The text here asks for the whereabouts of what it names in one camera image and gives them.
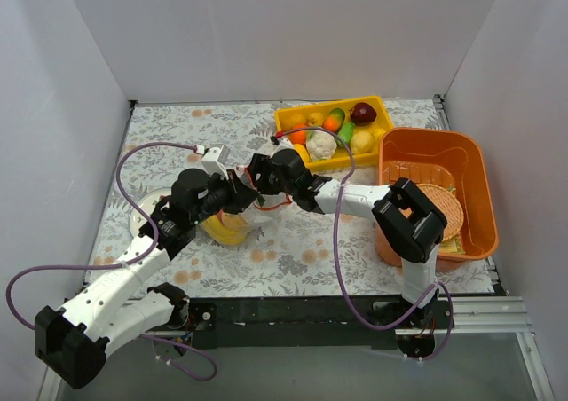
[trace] orange basket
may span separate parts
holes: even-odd
[[[495,251],[499,236],[481,149],[475,141],[446,130],[390,130],[381,140],[378,183],[391,184],[400,177],[417,184],[442,186],[455,195],[463,208],[459,234],[462,253],[440,251],[439,271],[458,268],[465,261],[485,259]],[[385,243],[377,242],[377,249],[381,250],[379,244]],[[379,254],[398,265],[385,258],[392,255],[383,255],[381,251]]]

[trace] floral tablecloth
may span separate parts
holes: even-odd
[[[385,99],[395,126],[441,129],[434,105],[427,99]],[[226,144],[231,148],[227,167],[247,163],[252,153],[270,153],[278,108],[300,102],[241,103],[231,105],[137,106],[123,152],[150,141],[186,144]],[[169,147],[149,148],[130,158],[123,182],[134,199],[169,187],[178,173],[200,166],[199,156]],[[340,177],[344,171],[328,172]],[[371,185],[375,168],[358,169],[351,181]],[[116,186],[110,193],[91,263],[112,263],[130,243],[131,208]],[[134,297],[162,282],[173,283],[191,297],[340,295],[333,263],[333,216],[303,212],[292,205],[278,222],[248,235],[238,247],[223,247],[198,229],[196,239],[168,266],[150,278]],[[400,270],[376,254],[373,224],[341,216],[339,248],[346,286],[351,294],[396,294],[401,291]],[[92,281],[100,271],[86,275]],[[454,293],[492,292],[485,261],[439,274]]]

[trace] white backdrop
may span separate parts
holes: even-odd
[[[141,102],[445,93],[494,0],[75,0]]]
[[[87,264],[128,103],[72,0],[0,0],[0,287],[24,268]],[[30,321],[81,272],[38,272],[14,301]],[[0,399],[33,400],[45,365],[0,302]]]
[[[481,145],[499,274],[525,299],[556,399],[568,399],[568,0],[497,0],[447,94]]]

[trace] banana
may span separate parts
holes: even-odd
[[[202,222],[201,228],[217,243],[226,246],[239,245],[247,238],[246,232],[238,232],[226,228],[217,215]]]
[[[219,215],[221,216],[221,224],[228,230],[242,232],[249,226],[241,215],[231,215],[224,212],[221,212]]]

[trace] yellow lemon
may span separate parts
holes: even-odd
[[[280,126],[282,127],[282,130],[284,130],[285,132],[287,130],[292,129],[294,126],[298,124],[305,124],[305,123],[306,123],[305,115],[300,113],[295,113],[280,118]]]
[[[364,154],[370,153],[373,149],[373,144],[375,143],[375,138],[369,132],[362,130],[357,132],[351,138],[350,147],[353,154]]]
[[[385,129],[379,128],[379,129],[377,129],[373,132],[373,138],[375,138],[375,140],[379,141],[385,133],[387,133],[387,131]]]
[[[323,121],[323,113],[320,113],[319,111],[308,114],[308,126],[321,126]]]

